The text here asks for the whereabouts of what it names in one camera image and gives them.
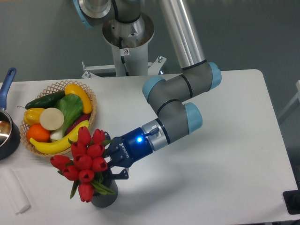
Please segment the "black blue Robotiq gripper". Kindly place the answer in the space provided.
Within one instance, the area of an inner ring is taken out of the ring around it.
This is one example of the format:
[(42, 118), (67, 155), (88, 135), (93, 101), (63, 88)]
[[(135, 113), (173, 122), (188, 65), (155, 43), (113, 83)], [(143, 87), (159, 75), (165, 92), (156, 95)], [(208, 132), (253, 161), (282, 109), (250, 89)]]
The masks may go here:
[(140, 127), (113, 139), (106, 131), (104, 136), (105, 139), (102, 141), (102, 145), (105, 147), (109, 145), (106, 155), (111, 159), (107, 163), (108, 167), (124, 167), (119, 173), (113, 173), (111, 169), (103, 172), (103, 185), (106, 187), (110, 187), (116, 180), (128, 180), (129, 167), (136, 161), (153, 153), (148, 140), (150, 133), (145, 133)]

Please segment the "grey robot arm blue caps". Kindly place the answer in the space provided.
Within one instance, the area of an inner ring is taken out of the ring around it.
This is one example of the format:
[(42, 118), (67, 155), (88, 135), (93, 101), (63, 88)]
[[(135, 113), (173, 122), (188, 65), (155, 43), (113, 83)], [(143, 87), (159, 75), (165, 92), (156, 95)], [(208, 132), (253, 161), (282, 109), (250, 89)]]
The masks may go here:
[[(154, 76), (142, 92), (157, 118), (142, 127), (113, 139), (108, 147), (109, 168), (121, 167), (112, 180), (128, 178), (128, 168), (136, 161), (191, 134), (203, 119), (190, 99), (217, 87), (222, 75), (208, 62), (184, 0), (159, 2), (182, 74), (165, 80)], [(75, 0), (75, 9), (87, 27), (102, 25), (102, 33), (112, 48), (117, 76), (148, 73), (148, 44), (154, 35), (152, 20), (141, 11), (138, 0)]]

